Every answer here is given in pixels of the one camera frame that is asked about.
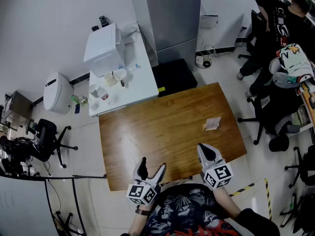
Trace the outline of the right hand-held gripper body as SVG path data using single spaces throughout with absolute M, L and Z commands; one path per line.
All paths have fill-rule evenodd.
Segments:
M 218 161 L 202 163 L 202 178 L 211 190 L 228 185 L 233 178 L 233 171 L 229 163 L 221 158 Z

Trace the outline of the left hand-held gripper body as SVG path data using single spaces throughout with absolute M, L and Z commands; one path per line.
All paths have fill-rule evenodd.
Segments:
M 126 197 L 136 205 L 149 206 L 160 193 L 160 185 L 150 185 L 141 180 L 129 184 Z

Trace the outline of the small tan paper packet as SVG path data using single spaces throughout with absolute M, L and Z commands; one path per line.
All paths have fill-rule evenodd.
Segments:
M 206 123 L 203 125 L 203 131 L 216 130 L 220 125 L 221 117 L 208 118 Z

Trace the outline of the person's left forearm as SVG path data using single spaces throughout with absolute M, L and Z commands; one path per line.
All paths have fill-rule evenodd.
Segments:
M 140 205 L 140 209 L 148 210 L 150 212 L 152 212 L 152 207 L 153 207 L 153 204 L 150 204 L 149 206 Z M 133 223 L 131 225 L 131 228 L 128 231 L 128 234 L 130 236 L 140 236 L 141 232 L 143 231 L 146 225 L 148 217 L 149 216 L 142 216 L 142 215 L 135 214 Z

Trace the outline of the person's right forearm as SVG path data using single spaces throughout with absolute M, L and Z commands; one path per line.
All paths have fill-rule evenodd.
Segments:
M 228 217 L 235 220 L 240 214 L 241 210 L 234 203 L 228 192 L 224 187 L 213 190 L 214 197 L 217 203 L 224 209 Z

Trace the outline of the dark metal wristwatch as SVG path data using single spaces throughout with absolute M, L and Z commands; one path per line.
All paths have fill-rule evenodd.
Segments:
M 142 216 L 149 216 L 151 214 L 148 210 L 140 209 L 140 205 L 136 206 L 135 213 Z

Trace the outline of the yellow black floor tape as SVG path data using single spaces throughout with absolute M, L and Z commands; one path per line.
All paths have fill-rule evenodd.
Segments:
M 246 191 L 246 190 L 252 188 L 254 185 L 255 185 L 255 183 L 251 183 L 251 184 L 249 184 L 249 185 L 247 185 L 247 186 L 245 186 L 245 187 L 239 189 L 238 191 L 236 191 L 236 192 L 230 194 L 230 197 L 237 196 L 237 195 L 241 194 L 242 192 L 244 192 L 244 191 Z
M 272 220 L 272 210 L 271 210 L 271 200 L 270 200 L 270 192 L 269 192 L 269 185 L 267 178 L 264 179 L 265 181 L 265 189 L 267 194 L 267 202 L 268 202 L 268 214 L 269 214 L 269 220 Z

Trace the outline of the person's patterned dark shirt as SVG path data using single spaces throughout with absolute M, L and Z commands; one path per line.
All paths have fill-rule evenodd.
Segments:
M 213 190 L 186 181 L 161 191 L 140 236 L 241 236 L 227 218 Z M 241 209 L 234 221 L 254 236 L 280 236 L 274 222 L 251 208 Z

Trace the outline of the black round stool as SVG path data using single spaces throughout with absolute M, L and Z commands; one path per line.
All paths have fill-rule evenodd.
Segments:
M 279 135 L 269 142 L 269 150 L 271 152 L 286 151 L 289 147 L 289 138 L 286 134 Z

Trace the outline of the black chair with grey seat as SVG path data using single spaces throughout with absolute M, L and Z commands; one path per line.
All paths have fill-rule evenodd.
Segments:
M 258 135 L 253 144 L 258 145 L 262 130 L 273 136 L 297 134 L 301 125 L 293 124 L 293 114 L 302 105 L 302 99 L 294 88 L 281 88 L 274 82 L 263 86 L 256 97 L 247 98 L 247 102 L 254 107 L 254 118 L 238 118 L 242 122 L 258 122 Z

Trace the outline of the black low cabinet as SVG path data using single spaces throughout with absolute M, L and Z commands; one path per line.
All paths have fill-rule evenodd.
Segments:
M 197 80 L 184 59 L 160 64 L 152 67 L 152 71 L 158 88 L 158 97 L 197 87 Z

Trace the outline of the black swivel chair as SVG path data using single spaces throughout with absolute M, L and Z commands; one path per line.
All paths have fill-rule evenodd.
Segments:
M 284 228 L 294 218 L 293 233 L 303 230 L 302 236 L 315 236 L 315 194 L 301 196 L 299 201 L 296 193 L 292 196 L 291 210 L 280 213 L 280 216 L 289 215 L 285 223 L 280 224 L 280 228 Z
M 299 164 L 285 166 L 284 168 L 285 171 L 297 168 L 296 177 L 293 183 L 291 183 L 288 187 L 292 188 L 299 177 L 307 186 L 315 186 L 315 174 L 311 176 L 309 175 L 309 171 L 315 171 L 315 145 L 309 146 L 308 152 L 304 154 L 304 156 L 301 155 L 299 147 L 294 147 L 293 150 L 297 152 Z

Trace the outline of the cream mug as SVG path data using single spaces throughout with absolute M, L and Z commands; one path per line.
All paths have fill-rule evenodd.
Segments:
M 117 80 L 115 79 L 113 75 L 113 71 L 106 72 L 104 74 L 104 80 L 105 80 L 105 85 L 110 86 L 110 87 L 117 83 Z

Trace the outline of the white wide cup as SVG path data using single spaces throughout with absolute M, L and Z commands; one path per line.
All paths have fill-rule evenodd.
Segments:
M 114 78 L 117 81 L 122 81 L 126 76 L 127 76 L 127 71 L 124 68 L 118 69 L 114 72 Z

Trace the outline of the black office chair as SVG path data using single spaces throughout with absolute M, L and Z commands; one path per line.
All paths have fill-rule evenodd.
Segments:
M 57 126 L 46 119 L 40 119 L 35 129 L 28 127 L 27 131 L 34 134 L 34 139 L 29 139 L 30 155 L 36 159 L 47 162 L 54 152 L 57 152 L 59 163 L 62 168 L 66 168 L 61 156 L 61 148 L 78 150 L 77 146 L 71 147 L 62 144 L 62 139 L 66 131 L 71 130 L 71 126 L 66 126 L 57 138 Z

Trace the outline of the grey neck pillow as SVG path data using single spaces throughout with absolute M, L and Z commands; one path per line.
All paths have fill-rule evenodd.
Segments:
M 272 82 L 283 89 L 297 88 L 301 86 L 302 82 L 291 83 L 288 81 L 288 75 L 279 72 L 281 69 L 280 61 L 277 58 L 271 60 L 269 64 L 269 72 L 272 74 L 272 78 L 265 84 L 265 86 L 270 85 Z

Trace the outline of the white rounded floor appliance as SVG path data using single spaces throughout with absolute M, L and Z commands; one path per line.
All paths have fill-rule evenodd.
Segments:
M 67 114 L 72 107 L 73 87 L 59 72 L 51 74 L 45 82 L 43 102 L 47 111 Z

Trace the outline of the whiteboard on black stand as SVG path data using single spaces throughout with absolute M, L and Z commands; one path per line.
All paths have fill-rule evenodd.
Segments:
M 53 177 L 0 176 L 0 236 L 88 236 L 78 203 L 77 179 L 85 176 L 68 178 L 79 227 L 71 224 L 73 213 L 63 218 L 59 210 L 52 211 L 47 185 Z

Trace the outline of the colourful printed cloth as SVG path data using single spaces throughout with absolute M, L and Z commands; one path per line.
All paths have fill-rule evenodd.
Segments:
M 302 82 L 301 86 L 294 88 L 297 95 L 304 91 L 315 93 L 315 65 L 309 61 L 300 45 L 289 44 L 280 49 L 277 59 L 281 65 L 279 72 L 287 74 L 289 82 Z

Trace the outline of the black equipment pile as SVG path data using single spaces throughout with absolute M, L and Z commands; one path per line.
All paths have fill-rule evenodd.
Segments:
M 1 160 L 4 172 L 12 176 L 22 176 L 25 174 L 21 163 L 26 163 L 31 157 L 24 153 L 13 140 L 7 139 L 6 136 L 0 137 L 0 148 L 8 155 Z

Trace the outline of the white box-shaped appliance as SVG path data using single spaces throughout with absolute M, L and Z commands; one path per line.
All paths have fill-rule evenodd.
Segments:
M 125 41 L 115 23 L 90 33 L 84 54 L 84 63 L 96 76 L 125 65 Z

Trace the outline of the tall grey refrigerator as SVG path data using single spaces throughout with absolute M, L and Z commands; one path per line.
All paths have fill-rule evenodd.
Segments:
M 194 66 L 201 0 L 131 0 L 152 67 L 184 59 Z

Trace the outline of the brown cabinet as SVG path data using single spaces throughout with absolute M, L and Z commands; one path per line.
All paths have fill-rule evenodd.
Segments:
M 32 117 L 33 103 L 25 96 L 15 91 L 6 101 L 2 119 L 10 127 L 18 127 Z

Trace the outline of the white wall box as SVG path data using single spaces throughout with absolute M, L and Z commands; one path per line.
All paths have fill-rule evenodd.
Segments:
M 218 15 L 202 15 L 199 19 L 200 28 L 213 28 L 219 23 Z

